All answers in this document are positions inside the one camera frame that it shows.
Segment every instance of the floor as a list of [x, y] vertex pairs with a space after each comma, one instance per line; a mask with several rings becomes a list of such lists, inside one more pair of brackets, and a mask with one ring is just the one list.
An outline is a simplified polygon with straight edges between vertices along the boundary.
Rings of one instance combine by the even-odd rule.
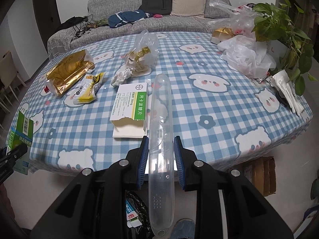
[[[26, 91], [26, 88], [21, 89], [18, 98], [22, 99]], [[266, 198], [292, 230], [302, 220], [307, 208], [314, 203], [310, 199], [310, 188], [319, 169], [319, 108], [307, 90], [304, 96], [314, 113], [308, 131], [298, 136], [291, 144], [280, 145], [269, 153], [274, 156], [276, 162], [277, 191]], [[2, 123], [5, 130], [0, 132], [0, 146], [4, 145], [13, 112], [19, 106], [19, 102], [12, 102], [12, 113], [7, 114]], [[17, 223], [21, 227], [32, 229], [71, 180], [72, 177], [44, 170], [29, 175], [14, 172], [5, 182], [5, 186]], [[147, 188], [143, 188], [139, 194], [141, 198], [147, 199]], [[176, 183], [173, 224], [181, 218], [195, 220], [195, 216], [196, 193], [183, 192]]]

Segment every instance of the white and green medicine box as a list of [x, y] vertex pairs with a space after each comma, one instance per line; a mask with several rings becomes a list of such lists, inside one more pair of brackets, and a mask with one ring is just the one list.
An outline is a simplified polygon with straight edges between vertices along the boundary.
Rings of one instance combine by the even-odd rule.
[[147, 83], [121, 84], [110, 121], [113, 137], [142, 138], [147, 134]]
[[25, 143], [28, 146], [28, 151], [16, 160], [13, 169], [17, 172], [28, 174], [30, 149], [33, 139], [33, 121], [23, 115], [22, 112], [18, 113], [17, 127], [12, 127], [10, 130], [7, 153], [18, 145]]

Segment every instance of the transparent plastic case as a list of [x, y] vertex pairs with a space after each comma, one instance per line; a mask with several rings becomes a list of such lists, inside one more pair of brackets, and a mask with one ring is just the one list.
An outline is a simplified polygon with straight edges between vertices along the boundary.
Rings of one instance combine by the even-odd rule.
[[149, 217], [157, 237], [166, 235], [174, 219], [174, 151], [172, 94], [169, 78], [154, 81], [149, 150]]

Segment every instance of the bayer logo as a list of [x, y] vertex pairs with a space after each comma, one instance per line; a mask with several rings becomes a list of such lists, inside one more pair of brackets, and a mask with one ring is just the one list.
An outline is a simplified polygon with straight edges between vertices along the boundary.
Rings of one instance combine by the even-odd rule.
[[137, 86], [135, 87], [135, 89], [136, 89], [136, 90], [141, 90], [141, 89], [143, 89], [143, 85], [139, 84], [139, 85], [137, 85]]

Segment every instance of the checkered tablecloth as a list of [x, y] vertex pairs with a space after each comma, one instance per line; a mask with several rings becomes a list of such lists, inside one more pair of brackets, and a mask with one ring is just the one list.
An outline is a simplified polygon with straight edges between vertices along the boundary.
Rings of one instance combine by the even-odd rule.
[[[306, 130], [313, 114], [303, 97], [305, 111], [293, 114], [277, 101], [271, 87], [259, 85], [228, 67], [210, 35], [194, 32], [152, 33], [159, 38], [160, 55], [150, 74], [128, 83], [149, 83], [159, 73], [168, 75], [173, 94], [174, 136], [185, 148], [216, 168], [230, 167], [265, 154], [281, 143], [290, 143]], [[100, 41], [86, 47], [95, 59], [94, 73], [106, 72], [106, 81], [90, 104], [74, 105], [79, 82], [62, 98], [43, 91], [45, 73], [63, 57], [48, 63], [22, 100], [19, 110], [34, 121], [29, 170], [45, 169], [72, 174], [84, 167], [108, 168], [125, 158], [141, 139], [115, 139], [110, 114], [116, 88], [110, 85], [133, 48], [136, 35]], [[15, 126], [17, 114], [12, 122]]]

